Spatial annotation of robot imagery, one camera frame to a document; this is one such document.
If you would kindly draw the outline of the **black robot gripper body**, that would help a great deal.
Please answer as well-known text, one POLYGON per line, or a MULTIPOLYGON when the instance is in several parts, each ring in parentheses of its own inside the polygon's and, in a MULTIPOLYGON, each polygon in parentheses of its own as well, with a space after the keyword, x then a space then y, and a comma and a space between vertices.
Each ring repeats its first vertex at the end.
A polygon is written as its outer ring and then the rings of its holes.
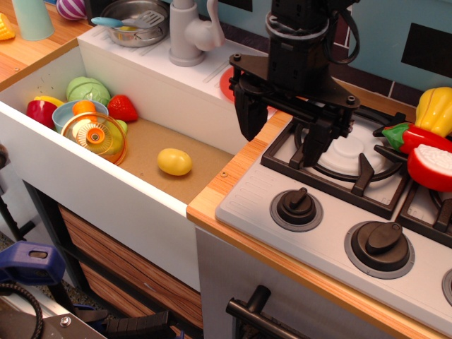
POLYGON ((240 78, 252 78, 268 93, 262 99, 273 107, 308 124, 318 118, 336 120, 338 137, 352 130, 352 114, 359 100, 331 77, 323 39, 282 40, 271 38, 268 56, 233 54, 234 75, 230 89, 240 78))

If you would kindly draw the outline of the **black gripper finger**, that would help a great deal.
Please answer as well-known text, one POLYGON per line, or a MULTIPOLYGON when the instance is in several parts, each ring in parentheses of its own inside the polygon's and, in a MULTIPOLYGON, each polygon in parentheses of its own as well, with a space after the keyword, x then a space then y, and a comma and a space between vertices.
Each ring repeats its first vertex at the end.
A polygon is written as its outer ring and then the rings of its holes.
POLYGON ((267 122, 267 104, 262 101, 267 93, 252 78, 240 78, 234 86, 234 105, 240 131, 248 141, 252 141, 267 122))
POLYGON ((337 126, 334 119, 318 118, 310 124, 309 132, 304 138, 302 146, 303 166, 316 165, 322 154, 328 150, 332 141, 337 137, 337 126))

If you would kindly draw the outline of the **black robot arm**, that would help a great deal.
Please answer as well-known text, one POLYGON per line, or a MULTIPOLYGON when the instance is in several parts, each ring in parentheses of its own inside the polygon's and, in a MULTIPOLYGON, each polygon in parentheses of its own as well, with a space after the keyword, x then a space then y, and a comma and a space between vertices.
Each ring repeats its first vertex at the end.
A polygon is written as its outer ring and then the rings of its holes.
POLYGON ((352 1, 273 1, 266 16, 268 56, 234 54, 230 89, 242 135, 251 141, 273 107, 307 123, 302 165, 313 167, 331 142, 352 130, 360 101, 333 80, 330 65, 359 54, 352 1))

